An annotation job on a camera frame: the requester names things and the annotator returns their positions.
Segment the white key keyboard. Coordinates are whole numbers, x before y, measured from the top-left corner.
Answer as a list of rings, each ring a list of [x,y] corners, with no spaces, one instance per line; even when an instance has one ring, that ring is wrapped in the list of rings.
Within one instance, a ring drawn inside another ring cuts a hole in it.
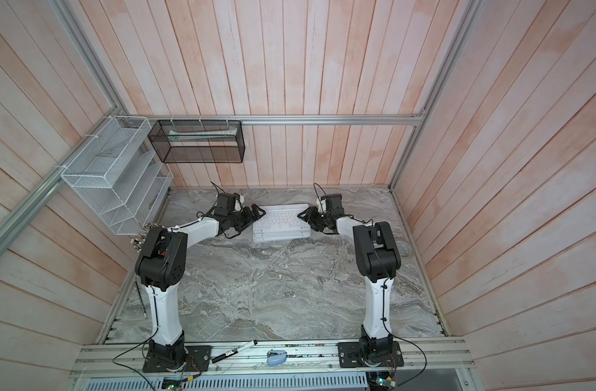
[[[261,208],[265,215],[252,226],[256,243],[307,239],[312,235],[309,224],[298,217],[309,208],[308,204],[265,205]]]

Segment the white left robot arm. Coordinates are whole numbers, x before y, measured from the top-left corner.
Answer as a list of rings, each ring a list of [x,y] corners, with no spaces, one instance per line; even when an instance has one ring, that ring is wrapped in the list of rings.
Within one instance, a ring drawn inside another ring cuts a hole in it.
[[[151,306],[152,332],[146,342],[144,372],[185,369],[188,352],[178,314],[178,286],[185,273],[187,250],[230,230],[240,235],[266,215],[258,205],[242,202],[237,193],[221,193],[213,207],[193,222],[154,226],[148,231],[135,265]]]

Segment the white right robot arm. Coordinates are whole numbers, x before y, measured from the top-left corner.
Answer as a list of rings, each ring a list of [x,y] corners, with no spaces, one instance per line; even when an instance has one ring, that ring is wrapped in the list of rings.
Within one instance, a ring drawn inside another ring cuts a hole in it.
[[[297,215],[316,232],[353,240],[356,266],[366,283],[366,313],[357,342],[339,344],[343,368],[394,364],[396,350],[390,325],[391,291],[402,256],[387,222],[365,221],[345,213],[342,195],[324,195],[317,206]]]

